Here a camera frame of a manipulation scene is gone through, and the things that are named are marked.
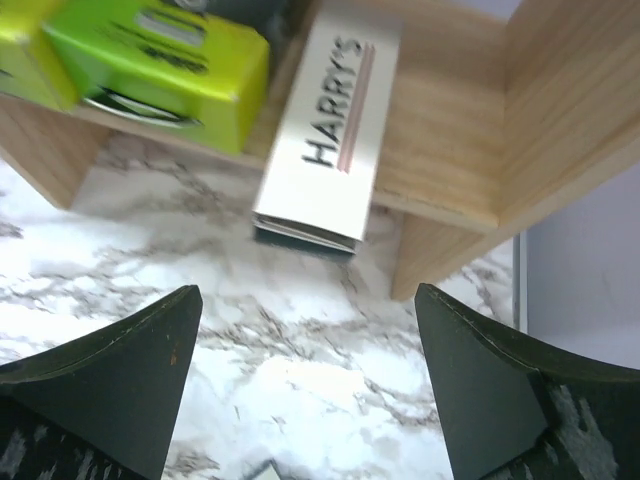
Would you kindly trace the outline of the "white Harry's box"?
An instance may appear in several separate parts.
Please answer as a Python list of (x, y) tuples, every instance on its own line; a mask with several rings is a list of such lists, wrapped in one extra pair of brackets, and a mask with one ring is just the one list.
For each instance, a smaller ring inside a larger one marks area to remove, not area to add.
[(402, 20), (325, 1), (309, 31), (253, 207), (256, 242), (348, 261), (368, 221)]

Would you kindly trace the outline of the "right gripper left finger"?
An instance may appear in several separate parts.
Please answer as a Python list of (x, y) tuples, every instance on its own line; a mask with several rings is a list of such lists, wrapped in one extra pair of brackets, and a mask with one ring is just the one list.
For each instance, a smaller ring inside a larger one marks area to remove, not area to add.
[(158, 479), (203, 301), (183, 286), (90, 334), (1, 367), (4, 479)]

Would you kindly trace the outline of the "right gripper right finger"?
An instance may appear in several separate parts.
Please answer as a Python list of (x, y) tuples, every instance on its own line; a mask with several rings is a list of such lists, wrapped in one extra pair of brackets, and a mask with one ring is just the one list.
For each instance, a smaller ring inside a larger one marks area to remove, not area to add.
[(637, 370), (539, 341), (431, 284), (415, 309), (454, 478), (638, 478)]

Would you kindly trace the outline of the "wooden two-tier shelf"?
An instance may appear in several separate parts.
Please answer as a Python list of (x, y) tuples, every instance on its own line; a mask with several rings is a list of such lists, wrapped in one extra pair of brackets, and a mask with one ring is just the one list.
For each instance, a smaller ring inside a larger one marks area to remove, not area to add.
[[(270, 46), (266, 99), (225, 153), (81, 99), (54, 110), (1, 92), (1, 153), (51, 205), (75, 200), (114, 132), (264, 175), (325, 1), (171, 1), (247, 25)], [(446, 1), (353, 1), (403, 22), (371, 203), (404, 212), (391, 294), (411, 296), (639, 157), (639, 5), (521, 1), (506, 19)]]

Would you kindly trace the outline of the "black green Gillette box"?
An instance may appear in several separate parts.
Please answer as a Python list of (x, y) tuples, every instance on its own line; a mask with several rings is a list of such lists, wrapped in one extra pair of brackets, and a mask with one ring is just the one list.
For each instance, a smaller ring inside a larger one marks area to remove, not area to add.
[(64, 3), (57, 0), (1, 2), (1, 92), (58, 110), (79, 101), (76, 87), (44, 25)]
[(242, 151), (270, 46), (250, 26), (171, 1), (68, 1), (44, 24), (84, 103), (216, 150)]

